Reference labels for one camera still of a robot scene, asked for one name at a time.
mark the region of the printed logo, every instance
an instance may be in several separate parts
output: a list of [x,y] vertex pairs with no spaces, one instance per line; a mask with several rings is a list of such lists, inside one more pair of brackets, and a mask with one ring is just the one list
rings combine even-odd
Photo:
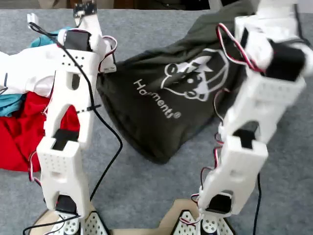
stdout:
[[205,102],[227,80],[229,62],[221,50],[206,48],[190,62],[168,64],[161,88],[187,99]]

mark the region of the fabric pile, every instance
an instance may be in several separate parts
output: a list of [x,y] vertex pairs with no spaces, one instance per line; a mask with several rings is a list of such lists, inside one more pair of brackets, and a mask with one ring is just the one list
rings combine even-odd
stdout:
[[[31,47],[39,47],[52,42],[42,36],[33,41]],[[45,78],[45,91],[42,86],[34,92],[7,94],[10,88],[0,88],[0,168],[14,171],[28,171],[28,158],[45,135],[44,109],[49,104],[54,77]],[[61,121],[61,129],[79,131],[80,125],[73,106],[70,106]],[[32,158],[33,170],[39,171],[37,154]]]

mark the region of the wooden base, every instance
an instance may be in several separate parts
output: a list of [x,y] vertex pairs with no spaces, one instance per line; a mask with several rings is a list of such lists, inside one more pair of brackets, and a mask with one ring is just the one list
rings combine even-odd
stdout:
[[[182,210],[189,210],[194,218],[199,216],[197,206],[194,202],[188,199],[177,199],[156,229],[113,229],[110,232],[111,235],[170,235]],[[35,225],[52,223],[58,219],[58,215],[54,212],[47,211],[38,219]],[[51,229],[52,226],[36,228],[31,230],[30,235],[42,235],[50,232]]]

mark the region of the white cloth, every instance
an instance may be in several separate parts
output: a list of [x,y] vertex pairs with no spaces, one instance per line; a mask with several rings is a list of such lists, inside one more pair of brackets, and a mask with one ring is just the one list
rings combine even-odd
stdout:
[[49,97],[55,73],[51,62],[54,46],[28,48],[15,55],[1,52],[0,90],[7,87],[2,94],[35,92]]

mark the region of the perforated plastic part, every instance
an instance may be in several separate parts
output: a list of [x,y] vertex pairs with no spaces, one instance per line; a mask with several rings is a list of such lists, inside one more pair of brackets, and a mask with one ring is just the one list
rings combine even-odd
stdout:
[[[185,211],[182,216],[185,220],[189,222],[195,222],[192,214],[188,211]],[[178,222],[173,235],[196,235],[196,227],[192,225],[186,225],[182,222]]]
[[[52,233],[51,235],[74,235],[77,233],[78,228],[79,228],[79,220],[73,219],[73,220],[65,222],[64,226],[63,226],[63,223],[54,225],[53,228],[51,229],[51,232],[52,231],[56,231],[56,232]],[[85,224],[81,226],[80,235],[108,235],[97,212],[92,212],[90,216],[88,217],[88,219],[85,221]]]
[[217,234],[218,235],[234,235],[228,224],[223,218],[219,218],[217,221]]
[[63,229],[64,229],[66,235],[75,235],[79,229],[78,218],[65,222]]
[[85,222],[84,235],[108,235],[100,217],[92,212]]
[[[195,222],[189,211],[184,211],[181,217],[189,222]],[[234,233],[223,218],[207,214],[196,226],[179,221],[172,235],[234,235]]]
[[207,215],[202,221],[202,227],[208,234],[214,233],[218,228],[218,220],[216,217]]
[[56,231],[55,233],[52,233],[51,235],[63,235],[64,234],[64,226],[65,224],[63,225],[63,223],[60,223],[60,224],[56,224],[52,227],[51,229],[51,232],[52,231]]

